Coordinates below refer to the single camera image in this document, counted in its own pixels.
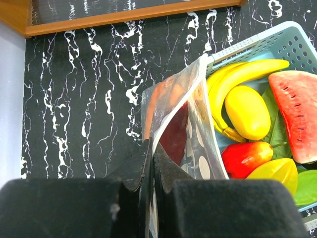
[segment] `banana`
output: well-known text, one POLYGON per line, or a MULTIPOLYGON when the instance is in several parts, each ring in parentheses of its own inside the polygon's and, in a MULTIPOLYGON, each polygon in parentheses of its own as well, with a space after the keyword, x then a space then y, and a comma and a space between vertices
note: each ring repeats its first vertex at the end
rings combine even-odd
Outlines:
POLYGON ((207 79, 207 90, 208 92, 211 90, 211 87, 214 85, 214 83, 219 79, 222 78, 229 70, 245 64, 247 62, 239 62, 239 63, 232 63, 229 64, 221 69, 218 69, 216 72, 214 72, 208 79, 207 79))
POLYGON ((287 68, 289 62, 282 59, 263 59, 241 64, 226 72, 209 91, 209 103, 215 128, 226 137, 237 141, 246 141, 237 131, 230 128, 221 116, 221 109, 228 92, 240 83, 263 78, 275 71, 287 68))

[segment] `polka dot plastic bag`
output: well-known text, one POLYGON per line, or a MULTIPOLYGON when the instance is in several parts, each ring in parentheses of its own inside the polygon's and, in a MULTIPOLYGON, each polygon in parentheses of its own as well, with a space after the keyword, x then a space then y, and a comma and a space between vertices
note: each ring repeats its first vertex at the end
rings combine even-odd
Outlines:
POLYGON ((208 56, 142 94, 143 139, 161 143, 168 156, 195 179, 227 179, 216 143, 206 84, 208 56))

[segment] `mango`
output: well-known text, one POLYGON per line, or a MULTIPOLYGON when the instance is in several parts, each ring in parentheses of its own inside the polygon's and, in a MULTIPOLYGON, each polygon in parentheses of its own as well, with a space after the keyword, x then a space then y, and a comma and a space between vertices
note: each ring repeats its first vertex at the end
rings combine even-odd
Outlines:
POLYGON ((263 98, 253 88, 243 85, 232 88, 224 105, 233 126, 242 137, 261 140, 268 134, 270 115, 263 98))

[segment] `basket of fruit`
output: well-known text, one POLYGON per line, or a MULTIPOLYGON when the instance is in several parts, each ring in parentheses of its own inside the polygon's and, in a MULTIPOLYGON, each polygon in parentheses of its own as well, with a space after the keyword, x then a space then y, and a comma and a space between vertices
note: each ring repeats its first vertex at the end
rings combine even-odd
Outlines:
POLYGON ((275 179, 298 206, 317 202, 317 53, 284 22, 211 56, 215 143, 234 179, 275 179))
POLYGON ((275 179, 317 201, 317 53, 284 22, 143 92, 143 139, 196 179, 275 179))

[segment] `light blue basket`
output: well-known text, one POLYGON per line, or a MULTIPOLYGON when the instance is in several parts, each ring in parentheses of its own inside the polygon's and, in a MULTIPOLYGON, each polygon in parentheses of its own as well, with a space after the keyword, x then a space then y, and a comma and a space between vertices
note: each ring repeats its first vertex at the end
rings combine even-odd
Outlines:
MULTIPOLYGON (((291 65, 287 70, 317 73, 317 52, 309 38, 298 23, 286 21, 211 55, 207 67, 207 78, 217 69, 231 63, 263 59, 288 60, 291 65)), ((260 94, 269 86, 267 78, 251 81, 245 85, 254 88, 260 94)), ((215 145, 220 151, 232 143, 232 140, 216 132, 215 145)), ((299 210, 303 211, 309 207, 301 207, 299 210)))

